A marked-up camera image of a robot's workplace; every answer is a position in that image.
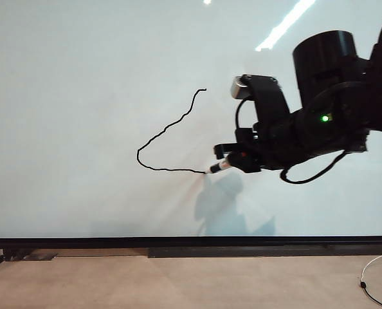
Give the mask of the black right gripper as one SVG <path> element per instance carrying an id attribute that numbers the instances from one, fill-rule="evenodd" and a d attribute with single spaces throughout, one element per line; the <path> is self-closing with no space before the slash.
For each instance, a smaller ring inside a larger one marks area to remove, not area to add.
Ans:
<path id="1" fill-rule="evenodd" d="M 300 141 L 296 121 L 299 112 L 278 119 L 270 126 L 257 122 L 252 128 L 241 127 L 235 112 L 237 143 L 214 145 L 217 160 L 226 157 L 229 165 L 244 173 L 261 169 L 286 169 L 307 160 L 307 149 Z"/>

